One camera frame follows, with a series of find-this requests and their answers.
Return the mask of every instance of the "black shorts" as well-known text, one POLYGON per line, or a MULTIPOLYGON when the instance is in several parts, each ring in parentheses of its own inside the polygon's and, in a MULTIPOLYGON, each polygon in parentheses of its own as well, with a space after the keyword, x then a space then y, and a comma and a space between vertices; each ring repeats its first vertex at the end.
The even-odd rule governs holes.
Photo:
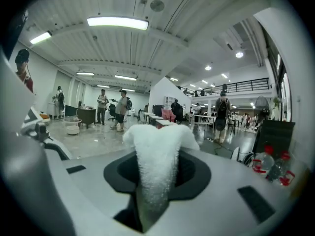
POLYGON ((124 122, 125 115, 121 114, 116 114, 115 119, 118 121, 118 123, 123 123, 124 122))

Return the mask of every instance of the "white fuzzy cloth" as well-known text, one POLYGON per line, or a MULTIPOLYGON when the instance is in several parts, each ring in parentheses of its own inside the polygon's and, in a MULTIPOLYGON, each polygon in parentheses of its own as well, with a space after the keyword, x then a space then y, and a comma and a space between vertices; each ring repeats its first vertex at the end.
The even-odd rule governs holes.
POLYGON ((175 184, 180 147, 199 150, 192 131, 184 125, 156 129, 151 125, 134 125, 123 136, 134 147, 140 171, 136 191, 139 218, 144 232, 168 206, 168 193, 175 184))

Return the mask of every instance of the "floor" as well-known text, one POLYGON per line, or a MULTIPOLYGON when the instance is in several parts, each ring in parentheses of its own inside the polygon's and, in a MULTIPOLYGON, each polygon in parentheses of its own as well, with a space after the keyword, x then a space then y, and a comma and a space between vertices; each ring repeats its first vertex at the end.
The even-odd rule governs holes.
MULTIPOLYGON (((99 124, 91 124, 87 129, 85 125, 81 126, 78 135, 67 135, 65 132, 64 123, 62 120, 52 120, 47 127, 51 136, 62 142, 68 150, 72 153, 73 157, 89 157, 94 155, 106 154, 125 148, 123 144, 123 132, 116 132, 110 129, 113 124, 111 120, 105 121, 105 126, 99 124)), ((132 125, 138 124, 137 118, 128 117, 125 122, 124 129, 127 130, 132 125)), ((240 152, 245 153, 251 151, 255 134, 251 132, 242 132, 239 129, 235 131, 235 135, 231 134, 231 129, 226 134, 223 146, 219 146, 213 142, 208 141, 206 138, 214 137, 212 127, 204 125, 187 125, 195 135, 195 139, 200 146, 200 150, 216 154, 218 156, 230 158, 232 151, 236 147, 240 147, 240 152)))

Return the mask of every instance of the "hat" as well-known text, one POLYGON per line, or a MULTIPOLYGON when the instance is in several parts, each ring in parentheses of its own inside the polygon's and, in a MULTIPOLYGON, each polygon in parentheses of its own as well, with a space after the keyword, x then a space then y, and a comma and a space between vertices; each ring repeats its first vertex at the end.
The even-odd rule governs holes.
POLYGON ((15 63, 23 63, 29 61, 30 53, 26 49, 21 49, 15 57, 15 63))

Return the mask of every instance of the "black metal railing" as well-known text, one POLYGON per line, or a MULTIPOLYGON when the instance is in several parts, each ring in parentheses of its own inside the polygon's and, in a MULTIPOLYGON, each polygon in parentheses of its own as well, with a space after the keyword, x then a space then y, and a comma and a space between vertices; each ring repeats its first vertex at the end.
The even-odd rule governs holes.
MULTIPOLYGON (((232 92, 244 92, 244 91, 254 91, 254 90, 266 90, 269 89, 269 78, 262 78, 250 81, 241 81, 237 83, 226 84, 227 93, 232 92)), ((223 85, 204 88, 203 90, 190 90, 188 88, 181 88, 181 91, 190 97, 199 97, 212 94, 220 94, 223 90, 223 85)))

